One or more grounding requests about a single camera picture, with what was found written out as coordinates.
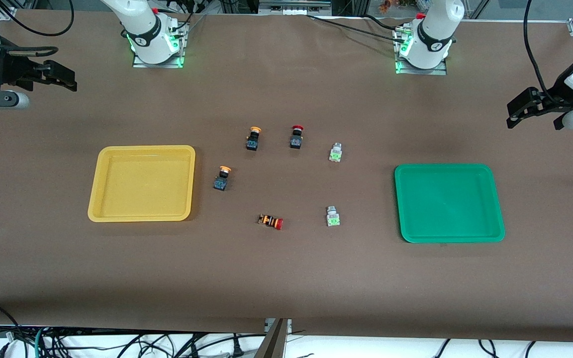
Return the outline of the brown table cover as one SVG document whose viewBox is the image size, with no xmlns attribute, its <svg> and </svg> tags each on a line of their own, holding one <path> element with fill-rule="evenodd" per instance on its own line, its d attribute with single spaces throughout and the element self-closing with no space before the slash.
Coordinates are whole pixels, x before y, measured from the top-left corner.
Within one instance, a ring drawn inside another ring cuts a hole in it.
<svg viewBox="0 0 573 358">
<path fill-rule="evenodd" d="M 573 341 L 573 131 L 555 114 L 507 129 L 535 84 L 519 23 L 460 24 L 446 76 L 396 74 L 384 40 L 304 16 L 206 16 L 175 70 L 133 68 L 112 13 L 0 31 L 59 47 L 78 82 L 0 110 L 0 307 L 21 324 Z M 194 148 L 189 217 L 92 222 L 100 151 L 152 145 Z M 414 163 L 490 167 L 503 240 L 406 242 L 393 171 Z"/>
</svg>

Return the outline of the metal table bracket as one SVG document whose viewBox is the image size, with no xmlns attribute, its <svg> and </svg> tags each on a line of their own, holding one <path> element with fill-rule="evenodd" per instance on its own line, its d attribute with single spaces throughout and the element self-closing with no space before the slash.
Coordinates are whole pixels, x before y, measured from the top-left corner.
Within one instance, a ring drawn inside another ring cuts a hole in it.
<svg viewBox="0 0 573 358">
<path fill-rule="evenodd" d="M 292 333 L 291 319 L 266 319 L 268 329 L 253 358 L 284 358 L 287 336 Z"/>
</svg>

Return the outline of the red mushroom button orange base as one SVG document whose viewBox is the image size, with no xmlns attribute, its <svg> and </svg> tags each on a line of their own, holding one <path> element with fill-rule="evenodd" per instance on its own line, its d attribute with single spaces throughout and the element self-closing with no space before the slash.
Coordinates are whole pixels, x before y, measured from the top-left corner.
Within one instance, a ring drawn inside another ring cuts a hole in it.
<svg viewBox="0 0 573 358">
<path fill-rule="evenodd" d="M 279 217 L 273 217 L 271 215 L 260 214 L 259 218 L 258 218 L 258 224 L 261 224 L 261 225 L 267 226 L 267 227 L 273 227 L 277 230 L 280 230 L 280 229 L 282 229 L 282 226 L 284 225 L 284 220 L 282 218 L 279 218 Z"/>
</svg>

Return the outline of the yellow push button switch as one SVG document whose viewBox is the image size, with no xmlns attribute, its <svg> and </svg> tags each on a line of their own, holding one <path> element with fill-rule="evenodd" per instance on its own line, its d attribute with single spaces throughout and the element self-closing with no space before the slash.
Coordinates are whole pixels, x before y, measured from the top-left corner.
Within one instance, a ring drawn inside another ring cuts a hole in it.
<svg viewBox="0 0 573 358">
<path fill-rule="evenodd" d="M 229 175 L 231 173 L 231 169 L 227 166 L 220 166 L 220 170 L 218 172 L 218 176 L 214 178 L 213 188 L 220 191 L 225 191 Z"/>
<path fill-rule="evenodd" d="M 259 146 L 259 136 L 262 130 L 259 127 L 250 127 L 250 134 L 246 137 L 246 150 L 257 151 Z"/>
</svg>

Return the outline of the yellow plastic tray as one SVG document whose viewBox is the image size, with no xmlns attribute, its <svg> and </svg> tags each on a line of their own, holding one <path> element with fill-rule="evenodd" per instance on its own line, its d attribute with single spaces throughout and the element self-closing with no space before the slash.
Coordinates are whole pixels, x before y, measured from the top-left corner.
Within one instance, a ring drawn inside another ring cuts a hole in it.
<svg viewBox="0 0 573 358">
<path fill-rule="evenodd" d="M 97 158 L 88 218 L 184 221 L 191 213 L 195 158 L 189 145 L 105 147 Z"/>
</svg>

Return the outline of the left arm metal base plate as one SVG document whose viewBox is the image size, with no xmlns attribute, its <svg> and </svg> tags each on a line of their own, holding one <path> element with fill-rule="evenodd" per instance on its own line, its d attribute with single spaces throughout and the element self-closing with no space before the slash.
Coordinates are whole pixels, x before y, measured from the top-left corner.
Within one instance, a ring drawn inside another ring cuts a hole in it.
<svg viewBox="0 0 573 358">
<path fill-rule="evenodd" d="M 392 34 L 394 39 L 401 40 L 393 46 L 397 74 L 435 76 L 447 74 L 446 57 L 448 48 L 452 44 L 451 41 L 447 43 L 444 50 L 430 52 L 423 42 L 413 37 L 408 23 L 396 27 Z"/>
</svg>

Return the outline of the green plastic tray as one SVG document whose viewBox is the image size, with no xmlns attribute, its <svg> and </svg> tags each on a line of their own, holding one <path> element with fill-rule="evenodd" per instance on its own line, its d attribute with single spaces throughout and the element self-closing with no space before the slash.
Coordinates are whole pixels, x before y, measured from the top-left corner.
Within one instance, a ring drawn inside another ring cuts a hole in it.
<svg viewBox="0 0 573 358">
<path fill-rule="evenodd" d="M 393 182 L 400 233 L 409 243 L 497 243 L 505 237 L 487 165 L 399 165 Z"/>
</svg>

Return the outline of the silver metal rail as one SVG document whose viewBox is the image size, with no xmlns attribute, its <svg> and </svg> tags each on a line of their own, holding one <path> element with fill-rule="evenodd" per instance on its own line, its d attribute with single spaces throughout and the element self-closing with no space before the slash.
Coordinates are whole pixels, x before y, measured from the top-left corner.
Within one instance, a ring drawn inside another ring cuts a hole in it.
<svg viewBox="0 0 573 358">
<path fill-rule="evenodd" d="M 331 0 L 259 0 L 257 14 L 331 16 Z"/>
</svg>

